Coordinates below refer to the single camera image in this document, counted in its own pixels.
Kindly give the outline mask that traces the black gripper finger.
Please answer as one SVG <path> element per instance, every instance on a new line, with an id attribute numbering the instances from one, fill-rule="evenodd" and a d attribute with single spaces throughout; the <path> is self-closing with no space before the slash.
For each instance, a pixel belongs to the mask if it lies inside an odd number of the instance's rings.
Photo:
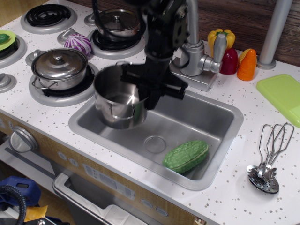
<path id="1" fill-rule="evenodd" d="M 149 89 L 145 85 L 138 85 L 139 101 L 146 100 L 149 97 Z"/>
<path id="2" fill-rule="evenodd" d="M 160 100 L 162 96 L 161 92 L 149 92 L 148 97 L 146 99 L 146 109 L 147 110 L 153 110 L 155 109 L 158 101 Z"/>

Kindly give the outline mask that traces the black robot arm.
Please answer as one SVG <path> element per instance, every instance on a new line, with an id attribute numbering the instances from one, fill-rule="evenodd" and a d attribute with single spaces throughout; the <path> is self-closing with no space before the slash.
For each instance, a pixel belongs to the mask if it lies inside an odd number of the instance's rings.
<path id="1" fill-rule="evenodd" d="M 135 7 L 140 30 L 128 39 L 148 33 L 144 64 L 125 64 L 121 80 L 135 84 L 144 106 L 153 110 L 161 96 L 183 99 L 188 84 L 170 71 L 174 51 L 188 40 L 187 2 L 184 0 L 128 0 Z"/>

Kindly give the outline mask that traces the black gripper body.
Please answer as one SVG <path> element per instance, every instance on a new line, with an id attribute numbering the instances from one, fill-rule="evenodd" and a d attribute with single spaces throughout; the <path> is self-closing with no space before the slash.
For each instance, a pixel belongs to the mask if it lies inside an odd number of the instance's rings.
<path id="1" fill-rule="evenodd" d="M 188 84 L 175 76 L 169 68 L 171 58 L 146 57 L 143 64 L 123 64 L 122 80 L 136 86 L 145 85 L 149 92 L 161 92 L 175 98 L 183 99 Z"/>

